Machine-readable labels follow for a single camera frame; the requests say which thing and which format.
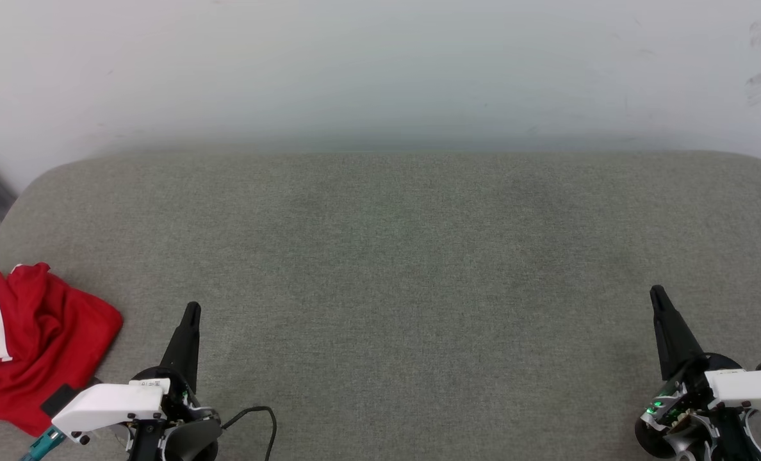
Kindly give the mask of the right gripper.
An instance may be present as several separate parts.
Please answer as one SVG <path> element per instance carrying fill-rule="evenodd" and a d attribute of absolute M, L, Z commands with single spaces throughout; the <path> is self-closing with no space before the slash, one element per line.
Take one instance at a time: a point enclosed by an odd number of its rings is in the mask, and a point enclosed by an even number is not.
<path fill-rule="evenodd" d="M 761 460 L 751 420 L 761 414 L 761 364 L 747 370 L 705 353 L 664 286 L 650 289 L 664 386 L 635 423 L 639 446 L 659 459 Z"/>

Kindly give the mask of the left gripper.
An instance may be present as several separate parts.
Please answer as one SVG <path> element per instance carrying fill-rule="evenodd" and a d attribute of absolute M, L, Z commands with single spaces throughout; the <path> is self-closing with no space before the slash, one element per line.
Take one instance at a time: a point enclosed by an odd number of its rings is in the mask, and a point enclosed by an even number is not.
<path fill-rule="evenodd" d="M 198 364 L 201 306 L 185 307 L 160 366 L 133 376 L 138 384 L 169 384 L 151 416 L 128 423 L 129 460 L 214 460 L 222 434 L 218 412 L 199 403 Z"/>

